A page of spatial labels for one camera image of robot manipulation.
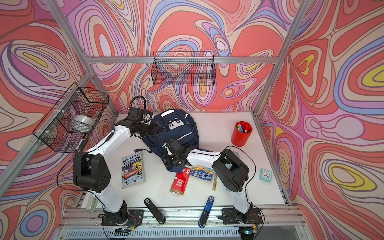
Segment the navy blue student backpack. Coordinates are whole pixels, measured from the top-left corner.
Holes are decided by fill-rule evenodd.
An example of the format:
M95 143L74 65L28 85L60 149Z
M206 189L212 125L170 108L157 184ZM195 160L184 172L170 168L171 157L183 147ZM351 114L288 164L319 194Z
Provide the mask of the navy blue student backpack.
M161 158L163 164L166 153L163 145L167 140L175 139L185 148L199 149L197 124L190 114L172 109L154 116L151 122L158 126L158 133L141 138L146 146Z

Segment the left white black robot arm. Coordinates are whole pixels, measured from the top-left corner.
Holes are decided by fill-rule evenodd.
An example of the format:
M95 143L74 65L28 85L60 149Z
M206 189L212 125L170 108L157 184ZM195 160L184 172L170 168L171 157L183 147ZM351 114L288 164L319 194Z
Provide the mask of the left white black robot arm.
M111 173L107 161L121 144L134 134L141 137L155 135L157 127L151 123L153 112L130 108L127 117L118 121L114 129L91 149L74 157L74 184L92 193L108 213L122 212L125 201L110 184Z

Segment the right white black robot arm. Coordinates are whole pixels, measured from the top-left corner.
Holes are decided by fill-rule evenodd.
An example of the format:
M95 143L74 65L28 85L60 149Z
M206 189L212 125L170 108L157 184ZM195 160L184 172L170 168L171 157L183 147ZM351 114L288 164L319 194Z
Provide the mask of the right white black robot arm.
M234 192L234 208L241 214L249 211L251 204L245 184L249 179L250 169L233 151L228 148L221 152L185 148L174 139L166 141L163 148L166 150L164 165L168 171L180 173L185 166L211 168L223 185Z

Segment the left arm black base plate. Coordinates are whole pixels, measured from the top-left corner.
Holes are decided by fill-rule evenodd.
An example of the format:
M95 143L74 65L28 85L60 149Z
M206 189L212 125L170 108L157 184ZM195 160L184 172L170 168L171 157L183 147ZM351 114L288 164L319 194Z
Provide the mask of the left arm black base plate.
M109 213L103 211L98 215L102 220L102 226L127 226L137 227L142 224L144 217L143 210L127 210L125 212Z

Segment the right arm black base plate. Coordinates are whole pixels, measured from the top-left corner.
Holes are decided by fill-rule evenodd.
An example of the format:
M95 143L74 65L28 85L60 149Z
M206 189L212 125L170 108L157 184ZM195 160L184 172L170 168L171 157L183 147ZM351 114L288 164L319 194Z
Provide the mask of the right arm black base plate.
M258 226L263 223L261 210L256 207L250 207L245 214L235 208L224 208L222 209L222 215L218 216L218 218L225 225L253 224Z

